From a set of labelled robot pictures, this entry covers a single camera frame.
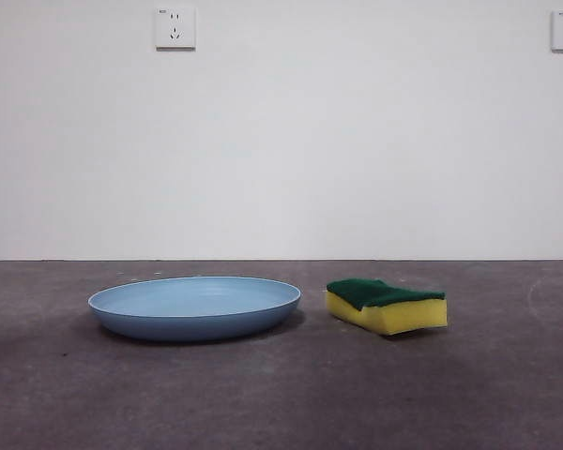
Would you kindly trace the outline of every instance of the gray floor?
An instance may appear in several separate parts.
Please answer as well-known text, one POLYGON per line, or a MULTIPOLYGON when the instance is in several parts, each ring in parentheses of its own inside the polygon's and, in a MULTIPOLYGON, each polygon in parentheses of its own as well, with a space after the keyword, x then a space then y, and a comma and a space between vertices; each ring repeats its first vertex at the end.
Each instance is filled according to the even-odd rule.
POLYGON ((0 449, 563 449, 563 262, 0 262, 0 449), (275 278, 264 334, 158 345, 87 297, 134 279, 275 278), (327 282, 446 290, 449 329, 379 337, 327 282))

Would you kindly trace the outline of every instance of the yellow sponge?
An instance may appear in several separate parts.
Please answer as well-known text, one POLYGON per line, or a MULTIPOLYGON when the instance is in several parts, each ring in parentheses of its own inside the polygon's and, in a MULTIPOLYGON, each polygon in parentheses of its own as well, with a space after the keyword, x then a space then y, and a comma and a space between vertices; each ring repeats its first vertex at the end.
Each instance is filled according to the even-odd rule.
POLYGON ((442 298, 364 306, 358 310, 335 293, 326 291, 326 304, 329 312, 337 318, 380 335, 448 325, 447 301, 442 298))

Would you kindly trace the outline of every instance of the white wall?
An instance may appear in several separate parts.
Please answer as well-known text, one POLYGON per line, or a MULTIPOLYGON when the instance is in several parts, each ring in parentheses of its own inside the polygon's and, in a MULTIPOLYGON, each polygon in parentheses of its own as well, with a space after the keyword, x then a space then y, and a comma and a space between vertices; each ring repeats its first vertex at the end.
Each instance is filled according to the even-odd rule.
POLYGON ((563 0, 0 0, 0 259, 563 258, 563 0))

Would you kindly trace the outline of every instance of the sponge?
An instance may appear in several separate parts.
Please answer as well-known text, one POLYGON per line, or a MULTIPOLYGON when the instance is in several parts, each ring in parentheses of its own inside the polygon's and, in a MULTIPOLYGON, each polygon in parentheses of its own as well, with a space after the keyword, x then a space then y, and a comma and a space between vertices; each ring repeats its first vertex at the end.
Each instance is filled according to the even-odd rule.
POLYGON ((326 304, 339 319, 380 335, 448 325, 444 292, 395 288, 381 279, 333 281, 327 285, 326 304))

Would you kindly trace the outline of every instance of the blue plate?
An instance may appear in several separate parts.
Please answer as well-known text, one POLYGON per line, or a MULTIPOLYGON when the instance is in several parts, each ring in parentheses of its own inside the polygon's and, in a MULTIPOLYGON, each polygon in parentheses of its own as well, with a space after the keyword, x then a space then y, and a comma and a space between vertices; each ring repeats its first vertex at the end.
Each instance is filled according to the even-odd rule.
POLYGON ((191 341, 233 338, 284 320, 300 291, 248 277, 156 279, 95 293, 89 306, 102 324, 130 338, 191 341))

